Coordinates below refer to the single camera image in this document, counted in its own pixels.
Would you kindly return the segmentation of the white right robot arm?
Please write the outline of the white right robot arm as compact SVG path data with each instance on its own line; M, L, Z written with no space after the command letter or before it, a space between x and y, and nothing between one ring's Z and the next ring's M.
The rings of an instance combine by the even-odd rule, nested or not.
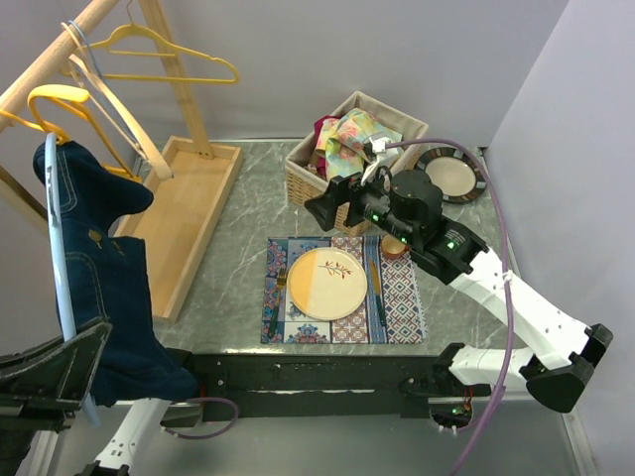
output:
M477 234L444 216L442 191L421 170L389 180L337 177L305 203L324 231L333 228L342 205L348 207L347 225L375 224L406 245L421 270L472 298L524 342L521 349L504 350L449 345L435 363L442 393L489 385L527 391L561 414L573 410L613 339L606 326L589 326L551 304Z

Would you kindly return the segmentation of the blue wire hanger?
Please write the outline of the blue wire hanger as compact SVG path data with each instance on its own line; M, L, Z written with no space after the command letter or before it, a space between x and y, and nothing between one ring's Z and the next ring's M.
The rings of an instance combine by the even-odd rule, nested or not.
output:
M107 84L103 81L103 75L98 68L95 56L88 45L84 45L81 40L85 40L84 33L77 28L73 21L61 22L61 26L70 35L76 45L76 56L78 60L74 66L69 67L69 73L75 82L84 87L83 80L86 79L93 88L91 100L104 117L111 123L114 129L126 140L139 157L146 159L146 156L137 139L129 129L120 111L111 103L105 95L104 89L108 90Z

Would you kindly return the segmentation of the light blue wide hanger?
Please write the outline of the light blue wide hanger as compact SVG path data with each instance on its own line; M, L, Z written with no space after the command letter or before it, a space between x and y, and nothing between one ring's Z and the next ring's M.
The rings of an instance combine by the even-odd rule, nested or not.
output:
M63 341L68 342L76 337L76 327L70 298L67 268L65 264L64 235L62 228L61 200L58 179L57 136L54 133L47 134L44 150L48 228L57 308L63 334Z

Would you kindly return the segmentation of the dark denim skirt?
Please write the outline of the dark denim skirt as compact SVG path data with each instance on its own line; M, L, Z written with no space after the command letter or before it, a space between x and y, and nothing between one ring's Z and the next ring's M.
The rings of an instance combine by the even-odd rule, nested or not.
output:
M90 390L96 404L194 397L195 377L154 333L144 240L109 234L120 217L145 211L154 195L109 172L75 141L57 147L57 165L74 321L105 317L112 326Z

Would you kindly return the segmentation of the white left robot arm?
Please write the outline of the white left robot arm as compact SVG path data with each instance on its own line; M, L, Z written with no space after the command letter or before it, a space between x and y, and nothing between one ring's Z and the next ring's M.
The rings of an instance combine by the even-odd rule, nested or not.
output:
M95 318L68 341L55 338L1 357L1 473L16 475L37 433L60 433L88 410L88 390L112 325ZM170 403L135 402L84 475L131 475Z

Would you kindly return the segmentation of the pastel floral skirt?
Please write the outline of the pastel floral skirt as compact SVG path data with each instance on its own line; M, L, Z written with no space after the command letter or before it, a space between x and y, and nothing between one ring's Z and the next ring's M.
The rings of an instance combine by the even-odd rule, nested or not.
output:
M363 173L367 166L363 142L371 135L383 133L392 142L399 142L403 135L390 129L360 108L353 108L338 123L336 135L326 145L326 181L334 177L349 177Z

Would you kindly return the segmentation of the magenta pleated skirt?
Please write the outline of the magenta pleated skirt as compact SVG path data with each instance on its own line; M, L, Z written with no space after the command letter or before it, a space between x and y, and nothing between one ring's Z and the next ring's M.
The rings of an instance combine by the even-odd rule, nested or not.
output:
M314 124L315 147L312 153L311 164L317 174L323 179L326 177L326 145L329 139L336 135L340 116L326 115L318 119Z

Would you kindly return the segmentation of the yellow plastic hanger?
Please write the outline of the yellow plastic hanger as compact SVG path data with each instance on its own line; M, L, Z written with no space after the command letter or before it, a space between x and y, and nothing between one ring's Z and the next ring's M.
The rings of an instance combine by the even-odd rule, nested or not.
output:
M118 43L129 38L150 40L154 43L156 51L152 53L114 49ZM129 23L121 25L115 28L107 39L89 44L89 46L94 50L105 50L116 56L158 58L162 61L167 72L166 75L107 73L105 75L107 79L193 84L236 84L240 81L238 69L228 60L212 57L202 52L177 45L161 36L155 30L139 24ZM228 69L231 76L229 78L186 76L184 73L177 72L181 59L180 54L220 64Z

